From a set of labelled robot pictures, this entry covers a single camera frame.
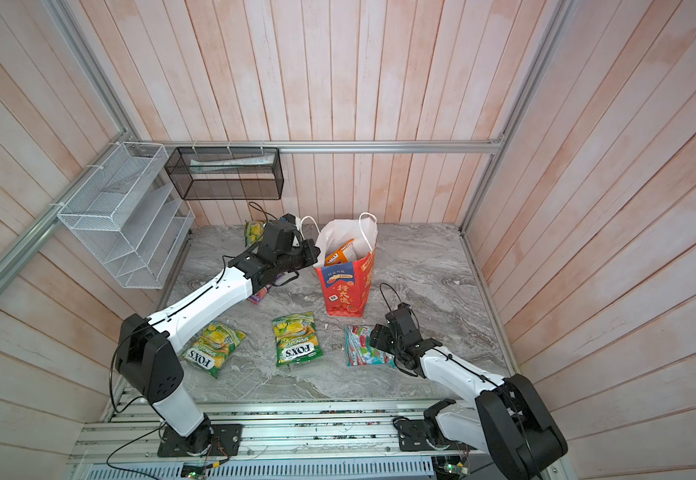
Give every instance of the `white bag handle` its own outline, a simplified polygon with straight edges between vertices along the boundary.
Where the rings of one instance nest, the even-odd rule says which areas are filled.
[[[316,233],[321,235],[321,230],[319,230],[319,225],[316,223],[315,219],[310,215],[306,215],[300,219],[300,226],[303,225],[303,222],[305,221],[306,218],[310,218],[310,221],[314,222],[314,225],[316,226]]]
[[[366,234],[364,234],[364,229],[361,227],[361,217],[364,215],[368,215],[372,217],[372,220],[375,221],[375,224],[377,224],[377,217],[372,215],[370,212],[364,212],[362,215],[359,215],[359,231],[361,232],[361,235],[364,237],[364,241],[366,242],[367,245],[370,246],[370,253],[374,250],[372,248],[372,244],[370,244],[370,241],[366,238]]]

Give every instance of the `red paper bag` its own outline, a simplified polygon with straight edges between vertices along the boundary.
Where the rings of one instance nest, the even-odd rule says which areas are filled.
[[[325,257],[351,239],[359,259],[324,266]],[[316,246],[321,253],[314,268],[324,292],[326,312],[330,315],[363,316],[372,286],[376,241],[377,218],[368,213],[360,215],[358,220],[332,220],[319,232]]]

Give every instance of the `orange snack package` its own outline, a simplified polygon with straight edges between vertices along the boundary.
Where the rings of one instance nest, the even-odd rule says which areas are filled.
[[[349,264],[358,260],[356,255],[356,250],[353,248],[353,238],[345,242],[337,252],[330,255],[324,260],[324,266],[338,265],[338,264]]]

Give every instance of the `white wire mesh organizer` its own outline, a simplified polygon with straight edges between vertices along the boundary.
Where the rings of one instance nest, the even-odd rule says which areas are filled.
[[[193,223],[170,184],[150,190],[166,161],[163,145],[121,144],[58,214],[123,287],[164,286]]]

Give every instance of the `marble floor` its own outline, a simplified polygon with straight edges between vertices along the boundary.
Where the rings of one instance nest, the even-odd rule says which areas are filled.
[[[423,338],[438,339],[474,365],[506,374],[505,360],[457,228],[449,224],[382,224],[378,230],[372,291],[363,319],[328,316],[316,274],[312,269],[302,271],[298,280],[273,288],[259,305],[240,302],[220,317],[228,326],[246,333],[247,339],[217,379],[199,367],[184,364],[185,383],[193,398],[198,402],[252,402],[454,396],[437,383],[411,378],[388,366],[347,366],[344,327],[385,321],[388,310],[376,288],[381,282],[391,284],[412,305]],[[196,230],[170,303],[220,272],[222,255],[235,255],[243,249],[242,226]],[[309,311],[314,312],[324,356],[276,368],[272,319]]]

